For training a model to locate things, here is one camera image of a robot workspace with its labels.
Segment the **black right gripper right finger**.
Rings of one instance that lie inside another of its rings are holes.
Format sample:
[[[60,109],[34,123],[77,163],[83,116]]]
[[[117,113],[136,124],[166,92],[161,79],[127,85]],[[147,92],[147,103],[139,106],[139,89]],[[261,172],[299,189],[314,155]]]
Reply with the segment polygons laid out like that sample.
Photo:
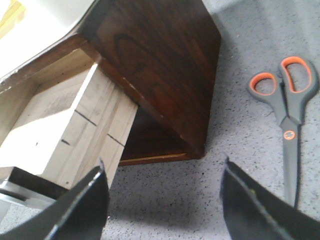
[[[220,197],[233,240],[318,240],[320,223],[288,205],[228,159]]]

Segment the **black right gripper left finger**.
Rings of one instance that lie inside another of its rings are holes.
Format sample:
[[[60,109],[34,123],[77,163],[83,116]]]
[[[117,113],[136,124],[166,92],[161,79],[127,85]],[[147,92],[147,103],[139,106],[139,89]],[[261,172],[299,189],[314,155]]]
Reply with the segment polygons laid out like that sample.
[[[104,164],[94,167],[51,206],[1,234],[2,240],[99,240],[110,202]]]

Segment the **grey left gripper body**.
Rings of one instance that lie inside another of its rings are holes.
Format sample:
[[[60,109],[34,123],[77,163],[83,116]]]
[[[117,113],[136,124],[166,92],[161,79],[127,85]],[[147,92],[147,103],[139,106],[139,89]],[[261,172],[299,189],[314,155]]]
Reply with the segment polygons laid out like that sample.
[[[8,212],[10,205],[20,207],[45,209],[56,200],[27,189],[8,180],[0,182],[0,221]]]

